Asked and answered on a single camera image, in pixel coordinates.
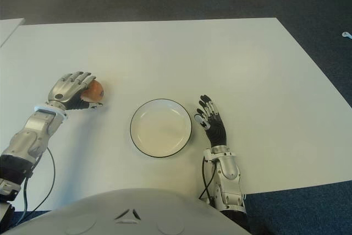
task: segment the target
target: small white object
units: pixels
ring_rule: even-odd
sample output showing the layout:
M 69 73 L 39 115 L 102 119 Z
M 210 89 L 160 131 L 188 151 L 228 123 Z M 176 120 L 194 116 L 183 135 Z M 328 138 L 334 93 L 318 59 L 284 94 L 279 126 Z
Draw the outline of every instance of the small white object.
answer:
M 180 151 L 188 142 L 191 131 L 187 111 L 168 99 L 156 99 L 142 105 L 133 115 L 130 126 L 133 143 L 152 157 L 167 157 Z
M 350 38 L 350 39 L 352 40 L 352 35 L 349 34 L 347 31 L 343 32 L 343 33 L 342 33 L 342 36 L 343 36 L 343 37 Z

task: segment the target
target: orange fruit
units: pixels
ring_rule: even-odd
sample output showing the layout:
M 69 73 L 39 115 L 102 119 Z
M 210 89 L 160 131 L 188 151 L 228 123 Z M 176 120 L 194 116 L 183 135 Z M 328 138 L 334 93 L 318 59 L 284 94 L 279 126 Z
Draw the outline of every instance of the orange fruit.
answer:
M 102 85 L 96 81 L 93 80 L 88 89 L 84 90 L 81 94 L 81 99 L 87 102 L 95 102 L 98 103 L 102 100 L 104 96 L 104 89 Z

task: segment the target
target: silver robotic forearm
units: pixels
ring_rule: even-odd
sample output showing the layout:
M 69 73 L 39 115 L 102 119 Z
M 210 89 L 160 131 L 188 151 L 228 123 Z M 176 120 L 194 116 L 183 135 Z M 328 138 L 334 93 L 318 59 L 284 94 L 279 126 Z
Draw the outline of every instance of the silver robotic forearm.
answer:
M 234 210 L 246 213 L 240 188 L 240 170 L 235 154 L 227 146 L 218 145 L 204 151 L 207 162 L 216 163 L 214 203 L 219 211 Z
M 0 156 L 1 201 L 13 201 L 23 180 L 32 175 L 32 167 L 47 149 L 49 138 L 66 119 L 64 109 L 59 102 L 37 106 L 24 128 L 12 137 Z

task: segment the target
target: cable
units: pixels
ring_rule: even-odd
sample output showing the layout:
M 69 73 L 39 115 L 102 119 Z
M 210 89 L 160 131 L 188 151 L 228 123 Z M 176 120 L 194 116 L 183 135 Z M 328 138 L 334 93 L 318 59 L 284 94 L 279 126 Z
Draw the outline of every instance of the cable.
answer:
M 216 163 L 215 163 L 215 162 L 213 162 L 213 166 L 214 166 L 213 175 L 211 176 L 211 179 L 210 179 L 210 181 L 209 181 L 208 184 L 207 184 L 207 188 L 209 187 L 209 185 L 210 185 L 211 182 L 213 181 L 214 176 L 215 176 L 215 172 L 216 172 L 216 170 L 217 170 L 217 168 L 216 168 Z M 198 197 L 198 199 L 201 199 L 202 196 L 204 195 L 204 193 L 205 193 L 205 188 L 204 188 L 203 192 L 200 194 L 200 196 Z
M 53 161 L 53 169 L 54 169 L 53 183 L 51 184 L 49 193 L 46 195 L 46 197 L 40 202 L 39 205 L 37 205 L 37 207 L 36 207 L 35 209 L 33 209 L 29 214 L 27 214 L 27 215 L 22 219 L 22 221 L 24 221 L 24 220 L 27 219 L 30 215 L 32 215 L 32 214 L 45 202 L 45 200 L 49 197 L 49 195 L 51 194 L 51 191 L 53 190 L 53 187 L 54 187 L 54 184 L 55 184 L 55 178 L 56 178 L 55 160 L 54 160 L 54 156 L 53 156 L 53 154 L 51 153 L 50 149 L 49 149 L 49 148 L 47 148 L 47 149 L 48 149 L 48 152 L 49 152 L 49 154 L 50 154 L 51 160 Z
M 206 181 L 205 181 L 204 163 L 205 163 L 205 157 L 203 157 L 203 162 L 202 162 L 203 183 L 204 183 L 205 191 L 207 192 L 207 196 L 208 196 L 208 199 L 209 199 L 209 204 L 213 207 L 213 202 L 212 202 L 212 200 L 211 200 L 211 198 L 210 198 L 210 193 L 209 193 L 209 190 L 208 190 L 208 186 L 207 186 L 207 183 L 206 183 Z
M 28 184 L 28 179 L 29 177 L 26 177 L 26 180 L 24 181 L 24 187 L 23 187 L 23 200 L 24 200 L 24 210 L 22 212 L 21 217 L 17 220 L 15 223 L 15 226 L 17 226 L 21 220 L 23 219 L 24 215 L 27 213 L 27 208 L 28 208 L 28 201 L 27 201 L 27 184 Z
M 31 172 L 33 172 L 34 168 L 38 165 L 40 159 L 42 159 L 42 155 L 40 155 L 38 157 L 38 160 L 36 160 L 36 162 L 34 163 L 34 165 L 31 168 Z M 27 200 L 27 185 L 28 185 L 28 180 L 29 177 L 26 177 L 26 180 L 24 181 L 24 186 L 23 186 L 23 200 L 24 200 L 24 209 L 23 209 L 23 213 L 21 215 L 21 217 L 17 220 L 16 223 L 12 224 L 12 227 L 17 226 L 22 220 L 24 215 L 27 213 L 27 208 L 28 208 L 28 200 Z

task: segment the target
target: black cable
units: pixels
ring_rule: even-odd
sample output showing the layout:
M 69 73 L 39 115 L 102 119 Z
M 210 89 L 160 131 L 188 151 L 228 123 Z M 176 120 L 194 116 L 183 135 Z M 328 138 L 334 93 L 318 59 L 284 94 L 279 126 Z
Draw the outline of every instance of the black cable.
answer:
M 53 156 L 53 154 L 51 153 L 50 149 L 49 149 L 49 148 L 47 148 L 47 149 L 48 149 L 48 152 L 49 152 L 49 154 L 50 154 L 51 160 L 53 161 L 53 169 L 54 169 L 53 183 L 51 184 L 49 193 L 46 195 L 46 197 L 40 202 L 39 205 L 37 205 L 37 207 L 36 207 L 35 209 L 33 209 L 29 214 L 27 214 L 27 215 L 22 219 L 22 221 L 24 221 L 24 220 L 27 219 L 30 215 L 32 215 L 32 214 L 45 202 L 45 200 L 49 197 L 49 195 L 51 194 L 51 191 L 53 190 L 53 187 L 54 187 L 54 184 L 55 184 L 55 178 L 56 178 L 55 160 L 54 160 L 54 156 Z
M 34 168 L 38 165 L 40 159 L 42 159 L 42 155 L 38 157 L 38 160 L 34 163 L 34 165 L 31 168 L 31 172 L 33 172 Z M 26 177 L 24 181 L 24 186 L 23 186 L 23 200 L 24 200 L 24 209 L 21 217 L 17 220 L 16 223 L 12 224 L 10 227 L 15 227 L 17 226 L 24 218 L 24 215 L 27 213 L 27 208 L 28 208 L 28 200 L 27 200 L 27 185 L 28 185 L 28 180 L 29 177 Z
M 205 175 L 204 175 L 204 163 L 205 163 L 205 157 L 203 157 L 203 162 L 202 162 L 202 176 L 203 176 L 203 183 L 204 183 L 204 187 L 205 187 L 205 191 L 207 193 L 207 196 L 208 196 L 208 199 L 209 199 L 209 204 L 213 207 L 213 202 L 210 198 L 210 193 L 209 193 L 209 190 L 208 190 L 208 186 L 207 186 L 207 183 L 205 181 Z
M 28 201 L 27 201 L 27 184 L 28 184 L 28 179 L 29 177 L 26 177 L 26 180 L 24 181 L 24 186 L 23 186 L 23 200 L 24 200 L 24 209 L 22 212 L 21 217 L 17 220 L 17 222 L 14 224 L 17 226 L 21 220 L 23 219 L 24 215 L 27 213 L 27 208 L 28 208 Z
M 209 187 L 209 185 L 211 184 L 211 182 L 213 181 L 213 179 L 214 179 L 214 176 L 215 176 L 215 172 L 216 172 L 216 163 L 215 162 L 213 162 L 213 165 L 214 165 L 214 171 L 213 171 L 213 175 L 211 176 L 211 178 L 210 178 L 210 181 L 208 182 L 208 184 L 207 184 L 207 188 Z M 205 193 L 205 188 L 204 188 L 204 190 L 203 190 L 203 192 L 200 194 L 200 196 L 198 197 L 198 199 L 201 199 L 202 198 L 202 196 L 204 195 L 204 193 Z

